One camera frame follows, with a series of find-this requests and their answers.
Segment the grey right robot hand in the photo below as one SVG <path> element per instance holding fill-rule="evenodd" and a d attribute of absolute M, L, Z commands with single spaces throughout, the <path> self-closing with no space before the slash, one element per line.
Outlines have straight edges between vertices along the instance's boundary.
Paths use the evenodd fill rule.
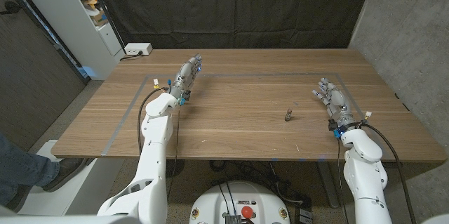
<path fill-rule="evenodd" d="M 351 105 L 341 90 L 329 79 L 322 78 L 319 82 L 320 91 L 312 93 L 325 105 L 330 117 L 328 128 L 336 137 L 340 137 L 355 127 L 355 119 L 351 112 Z"/>

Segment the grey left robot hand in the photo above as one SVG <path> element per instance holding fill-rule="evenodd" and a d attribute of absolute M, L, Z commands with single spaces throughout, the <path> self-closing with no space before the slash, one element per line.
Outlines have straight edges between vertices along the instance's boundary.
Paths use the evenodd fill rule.
<path fill-rule="evenodd" d="M 175 75 L 175 80 L 170 86 L 169 93 L 176 98 L 180 105 L 183 105 L 189 100 L 190 89 L 193 86 L 197 74 L 201 71 L 201 66 L 202 57 L 197 53 L 185 62 Z"/>

